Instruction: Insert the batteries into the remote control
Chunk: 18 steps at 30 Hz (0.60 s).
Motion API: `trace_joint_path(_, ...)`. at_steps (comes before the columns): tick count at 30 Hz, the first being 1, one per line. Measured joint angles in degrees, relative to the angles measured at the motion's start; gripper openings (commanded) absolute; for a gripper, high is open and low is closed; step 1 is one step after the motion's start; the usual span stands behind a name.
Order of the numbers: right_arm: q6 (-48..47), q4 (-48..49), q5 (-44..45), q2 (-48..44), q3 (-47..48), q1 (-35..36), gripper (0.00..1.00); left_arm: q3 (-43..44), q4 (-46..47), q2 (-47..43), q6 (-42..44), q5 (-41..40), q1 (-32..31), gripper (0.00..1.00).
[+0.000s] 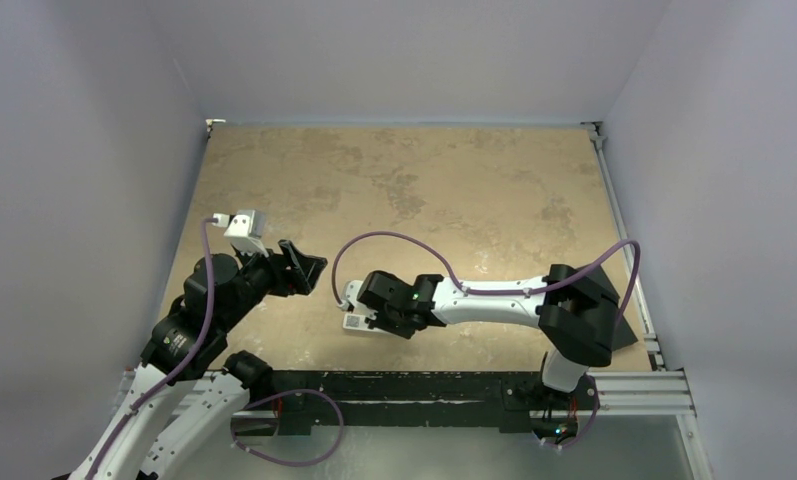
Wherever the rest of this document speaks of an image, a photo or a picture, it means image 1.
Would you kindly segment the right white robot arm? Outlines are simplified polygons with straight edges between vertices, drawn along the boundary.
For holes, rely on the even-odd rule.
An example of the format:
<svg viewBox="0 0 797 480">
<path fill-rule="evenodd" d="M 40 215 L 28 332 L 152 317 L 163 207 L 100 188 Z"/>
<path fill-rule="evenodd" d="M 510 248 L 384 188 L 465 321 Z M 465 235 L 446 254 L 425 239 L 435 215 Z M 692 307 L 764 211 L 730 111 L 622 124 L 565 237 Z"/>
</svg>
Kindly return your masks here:
<svg viewBox="0 0 797 480">
<path fill-rule="evenodd" d="M 358 318 L 356 329 L 409 339 L 429 327 L 498 323 L 541 331 L 551 344 L 535 381 L 538 399 L 558 407 L 591 368 L 607 367 L 623 320 L 620 296 L 602 268 L 554 264 L 544 276 L 519 281 L 468 281 L 439 274 L 413 283 L 382 271 L 348 282 L 340 307 Z"/>
</svg>

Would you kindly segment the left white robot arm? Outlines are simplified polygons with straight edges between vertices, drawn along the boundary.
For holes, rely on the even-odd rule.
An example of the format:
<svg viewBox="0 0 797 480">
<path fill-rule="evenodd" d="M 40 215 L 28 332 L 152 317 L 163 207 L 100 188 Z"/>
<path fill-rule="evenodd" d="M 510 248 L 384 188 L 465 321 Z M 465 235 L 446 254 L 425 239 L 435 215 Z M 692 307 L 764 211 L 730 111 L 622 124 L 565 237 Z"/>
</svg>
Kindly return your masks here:
<svg viewBox="0 0 797 480">
<path fill-rule="evenodd" d="M 132 384 L 104 434 L 71 479 L 172 479 L 243 407 L 266 405 L 273 370 L 253 354 L 212 363 L 227 336 L 267 296 L 309 295 L 328 262 L 289 240 L 265 256 L 206 252 L 151 332 Z"/>
</svg>

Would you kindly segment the white air conditioner remote control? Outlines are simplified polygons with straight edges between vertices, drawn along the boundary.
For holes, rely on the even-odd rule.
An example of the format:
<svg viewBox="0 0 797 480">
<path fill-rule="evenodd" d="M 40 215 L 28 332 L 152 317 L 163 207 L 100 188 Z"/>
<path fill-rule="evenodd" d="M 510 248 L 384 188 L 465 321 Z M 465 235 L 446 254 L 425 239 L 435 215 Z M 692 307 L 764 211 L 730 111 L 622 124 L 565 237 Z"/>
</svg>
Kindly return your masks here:
<svg viewBox="0 0 797 480">
<path fill-rule="evenodd" d="M 369 324 L 368 317 L 350 312 L 344 314 L 342 328 L 350 332 L 382 333 L 382 330 Z"/>
</svg>

